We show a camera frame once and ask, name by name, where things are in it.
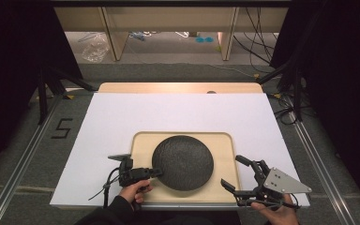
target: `gray floor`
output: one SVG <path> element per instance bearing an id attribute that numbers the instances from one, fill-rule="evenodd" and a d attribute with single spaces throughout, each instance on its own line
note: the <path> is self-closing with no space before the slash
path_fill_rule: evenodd
<path id="1" fill-rule="evenodd" d="M 71 47 L 84 79 L 94 86 L 104 82 L 254 82 L 254 76 L 264 75 L 258 70 L 272 70 L 256 56 L 250 59 L 249 53 L 235 42 L 230 61 L 222 61 L 216 34 L 212 33 L 200 33 L 204 38 L 212 37 L 215 40 L 203 43 L 196 42 L 195 37 L 185 38 L 175 33 L 157 33 L 146 37 L 145 41 L 130 38 L 121 61 L 113 62 L 108 54 L 102 64 L 90 64 L 80 57 L 87 43 L 77 41 L 85 35 L 87 34 L 68 34 L 68 39 L 72 40 Z M 236 36 L 243 44 L 251 46 L 244 34 Z M 275 46 L 276 39 L 272 34 L 264 34 L 264 40 L 267 45 Z M 263 48 L 255 47 L 254 51 L 258 55 L 266 57 Z M 276 93 L 277 82 L 278 79 L 273 79 L 265 83 L 264 92 Z M 70 82 L 64 82 L 64 85 L 76 87 Z M 49 206 L 93 93 L 74 90 L 67 95 L 69 97 L 49 98 L 50 106 L 55 106 L 54 113 L 40 142 L 36 144 L 35 153 L 16 186 L 14 195 L 9 198 L 7 208 L 3 209 L 0 224 L 72 224 L 90 212 L 90 209 L 61 210 Z M 273 113 L 284 109 L 281 100 L 269 99 Z M 304 109 L 303 118 L 303 123 L 292 125 L 285 125 L 278 119 L 278 126 L 300 179 L 313 189 L 313 193 L 309 194 L 311 206 L 298 211 L 301 224 L 360 224 L 360 191 L 357 185 L 341 159 L 335 156 L 336 149 L 328 139 L 319 118 L 314 116 L 314 111 Z M 54 136 L 65 134 L 63 130 L 56 130 L 62 119 L 71 119 L 63 122 L 70 131 L 65 139 L 55 139 Z M 292 115 L 286 114 L 282 119 L 285 123 L 292 121 Z M 305 128 L 310 142 L 306 143 L 300 138 L 299 128 Z M 37 129 L 38 96 L 34 95 L 30 99 L 28 112 L 13 134 L 10 146 L 0 155 L 0 193 L 21 160 L 24 150 L 30 147 L 29 143 Z M 313 160 L 316 156 L 323 165 L 320 168 L 323 168 L 323 172 L 316 167 Z M 333 188 L 338 191 L 336 200 L 344 201 L 343 207 L 348 210 L 346 216 L 342 215 L 344 211 L 341 209 L 344 208 L 340 207 L 338 211 L 338 202 L 334 201 L 331 192 Z M 240 208 L 238 213 L 243 224 L 265 222 L 257 212 L 248 208 Z"/>

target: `floor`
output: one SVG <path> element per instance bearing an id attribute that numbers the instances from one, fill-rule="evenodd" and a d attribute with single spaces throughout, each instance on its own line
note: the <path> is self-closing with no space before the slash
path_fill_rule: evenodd
<path id="1" fill-rule="evenodd" d="M 256 77 L 272 70 L 266 62 L 270 59 L 267 51 L 272 53 L 278 35 L 263 34 L 264 44 L 269 46 L 264 48 L 256 44 L 262 43 L 261 39 L 256 38 L 255 42 L 249 40 L 255 34 L 235 34 L 244 47 L 235 41 L 230 60 L 223 61 L 215 33 L 198 34 L 204 40 L 212 38 L 212 42 L 198 42 L 195 37 L 183 37 L 183 32 L 149 33 L 150 36 L 145 36 L 143 40 L 130 37 L 120 61 L 114 62 L 110 52 L 107 52 L 99 64 L 82 57 L 83 50 L 94 40 L 96 34 L 67 33 L 67 38 L 84 78 L 92 84 L 107 81 L 105 76 L 112 72 L 112 66 L 115 66 L 115 72 L 119 74 L 114 82 L 131 81 L 132 77 L 142 75 L 148 79 L 151 74 L 158 72 L 156 66 L 172 72 L 168 73 L 171 78 L 176 78 L 181 70 L 185 76 L 192 76 L 193 72 L 198 71 L 212 73 L 217 81 L 228 79 L 227 76 L 231 74 L 232 79 L 242 76 L 242 79 L 253 82 Z M 245 48 L 252 49 L 257 55 Z M 90 72 L 95 68 L 100 72 Z M 276 93 L 277 81 L 278 78 L 275 78 L 264 84 L 264 92 Z M 65 125 L 69 118 L 75 122 L 71 123 L 72 132 L 66 134 L 64 130 L 57 130 L 54 122 L 45 127 L 38 126 L 38 95 L 35 94 L 18 132 L 13 135 L 11 145 L 0 156 L 0 197 L 6 197 L 0 198 L 0 224 L 70 224 L 90 212 L 90 209 L 61 210 L 49 206 L 55 184 L 65 167 L 77 130 L 81 127 L 93 96 L 83 90 L 76 90 L 76 86 L 71 83 L 65 82 L 65 87 L 75 89 L 68 89 L 70 92 L 67 98 L 50 97 L 48 100 L 51 111 L 55 111 L 53 117 L 64 119 L 60 123 Z M 270 98 L 273 112 L 286 108 L 286 104 L 292 102 L 290 98 L 287 95 Z M 360 224 L 360 192 L 357 185 L 341 159 L 336 157 L 336 150 L 325 135 L 319 118 L 314 116 L 314 111 L 304 111 L 303 116 L 303 123 L 294 124 L 291 113 L 278 116 L 278 125 L 289 147 L 294 166 L 302 182 L 308 182 L 315 190 L 309 195 L 311 207 L 298 212 L 301 223 Z M 52 138 L 63 135 L 68 137 Z M 17 174 L 18 179 L 13 179 L 13 174 Z M 264 223 L 264 218 L 251 210 L 243 208 L 238 214 L 243 224 Z"/>

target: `round black plate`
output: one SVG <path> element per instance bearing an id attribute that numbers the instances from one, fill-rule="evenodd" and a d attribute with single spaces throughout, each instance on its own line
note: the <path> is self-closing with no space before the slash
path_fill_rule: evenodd
<path id="1" fill-rule="evenodd" d="M 198 139 L 172 136 L 162 141 L 153 154 L 153 168 L 163 171 L 158 179 L 175 190 L 193 190 L 202 187 L 213 173 L 213 157 Z"/>

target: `human hand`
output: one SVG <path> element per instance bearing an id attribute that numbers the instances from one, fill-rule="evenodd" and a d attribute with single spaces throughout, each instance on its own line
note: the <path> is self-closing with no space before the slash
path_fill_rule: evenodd
<path id="1" fill-rule="evenodd" d="M 283 200 L 285 203 L 293 204 L 291 195 L 289 194 L 283 195 Z M 297 221 L 296 212 L 292 208 L 281 206 L 278 210 L 273 211 L 270 208 L 267 208 L 265 205 L 257 202 L 253 202 L 250 206 L 268 218 L 272 225 L 299 224 Z"/>
<path id="2" fill-rule="evenodd" d="M 127 200 L 128 203 L 132 203 L 133 201 L 136 201 L 136 203 L 143 203 L 144 193 L 147 193 L 153 189 L 152 186 L 150 186 L 149 180 L 141 180 L 137 182 L 136 184 L 123 187 L 121 191 L 119 192 L 119 195 L 122 196 L 124 199 Z"/>

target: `cable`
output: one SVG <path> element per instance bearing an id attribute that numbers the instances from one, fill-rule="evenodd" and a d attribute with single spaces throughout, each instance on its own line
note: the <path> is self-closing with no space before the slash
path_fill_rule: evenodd
<path id="1" fill-rule="evenodd" d="M 262 60 L 263 60 L 264 62 L 266 62 L 267 64 L 270 63 L 269 61 L 267 61 L 267 60 L 264 59 L 263 57 L 259 56 L 259 55 L 256 54 L 255 52 L 253 52 L 251 49 L 248 49 L 245 45 L 243 45 L 243 44 L 241 43 L 241 41 L 239 41 L 239 40 L 236 38 L 236 36 L 233 36 L 233 38 L 236 40 L 236 42 L 238 42 L 239 45 L 241 45 L 241 47 L 242 47 L 243 49 L 245 49 L 246 51 L 254 54 L 256 57 L 262 59 Z"/>
<path id="2" fill-rule="evenodd" d="M 236 68 L 230 68 L 230 67 L 218 67 L 218 66 L 215 66 L 215 65 L 208 65 L 210 67 L 213 67 L 213 68 L 221 68 L 221 69 L 227 69 L 227 70 L 233 70 L 233 71 L 237 71 L 239 73 L 242 73 L 244 75 L 247 75 L 248 77 L 251 77 L 251 78 L 254 78 L 254 76 L 250 75 L 250 74 L 247 74 L 247 73 L 244 73 Z"/>
<path id="3" fill-rule="evenodd" d="M 267 47 L 266 47 L 266 45 L 264 43 L 262 24 L 260 23 L 262 9 L 260 7 L 257 8 L 257 16 L 258 17 L 257 17 L 257 24 L 256 25 L 255 25 L 254 21 L 252 20 L 247 7 L 246 7 L 246 10 L 247 10 L 247 15 L 249 16 L 249 19 L 252 22 L 253 29 L 255 30 L 255 37 L 253 38 L 252 46 L 253 46 L 253 43 L 255 43 L 255 39 L 256 39 L 256 35 L 257 35 L 259 37 L 260 41 L 262 42 L 262 45 L 264 46 L 264 50 L 265 50 L 265 53 L 266 53 L 268 59 L 271 61 L 272 55 L 268 51 L 268 49 L 267 49 Z"/>
<path id="4" fill-rule="evenodd" d="M 249 39 L 250 41 L 254 41 L 254 40 L 252 40 L 250 37 L 247 36 L 247 33 L 246 33 L 246 32 L 244 32 L 244 36 L 245 36 L 247 39 Z M 261 46 L 263 46 L 264 48 L 269 48 L 269 49 L 274 50 L 274 47 L 267 46 L 267 45 L 261 44 L 261 43 L 259 43 L 259 42 L 255 42 L 255 44 L 261 45 Z"/>
<path id="5" fill-rule="evenodd" d="M 296 201 L 296 205 L 299 205 L 299 201 L 297 200 L 296 196 L 294 194 L 291 194 L 291 195 L 293 196 L 294 200 Z"/>
<path id="6" fill-rule="evenodd" d="M 279 106 L 284 107 L 283 110 L 274 112 L 274 115 L 276 116 L 277 120 L 279 119 L 279 121 L 284 125 L 292 125 L 292 124 L 296 123 L 297 119 L 293 119 L 291 122 L 289 122 L 289 121 L 287 122 L 284 119 L 284 118 L 286 118 L 286 117 L 284 117 L 285 115 L 294 112 L 294 107 L 292 106 L 292 104 L 284 99 L 284 97 L 292 98 L 293 97 L 292 95 L 289 95 L 287 93 L 282 93 L 282 94 L 267 94 L 267 96 L 269 98 L 277 99 Z M 308 108 L 311 108 L 311 105 L 308 104 L 308 105 L 301 106 L 300 110 L 308 109 Z M 311 117 L 316 117 L 315 114 L 309 114 L 309 113 L 306 113 L 303 111 L 301 111 L 301 113 L 304 115 L 311 116 Z"/>
<path id="7" fill-rule="evenodd" d="M 110 175 L 108 176 L 107 178 L 107 182 L 104 184 L 103 186 L 103 189 L 101 191 L 104 190 L 104 208 L 107 207 L 108 205 L 108 194 L 109 194 L 109 191 L 110 191 L 110 186 L 111 184 L 116 181 L 119 177 L 119 175 L 115 176 L 113 180 L 111 180 L 111 176 L 113 175 L 114 172 L 118 171 L 119 170 L 119 167 L 113 169 L 111 172 L 110 172 Z M 99 193 L 101 193 L 101 191 L 99 191 L 97 194 L 95 194 L 92 198 L 90 198 L 88 201 L 91 201 L 92 199 L 94 199 Z"/>
<path id="8" fill-rule="evenodd" d="M 266 208 L 275 208 L 275 207 L 280 207 L 280 206 L 285 206 L 285 207 L 288 207 L 288 208 L 292 208 L 292 209 L 299 209 L 300 208 L 300 205 L 298 203 L 296 204 L 292 204 L 292 203 L 286 203 L 284 202 L 283 200 L 280 200 L 279 202 L 265 202 L 265 201 L 260 201 L 260 200 L 247 200 L 247 203 L 260 203 L 260 204 L 264 204 L 266 207 L 263 208 L 263 209 L 266 209 Z"/>

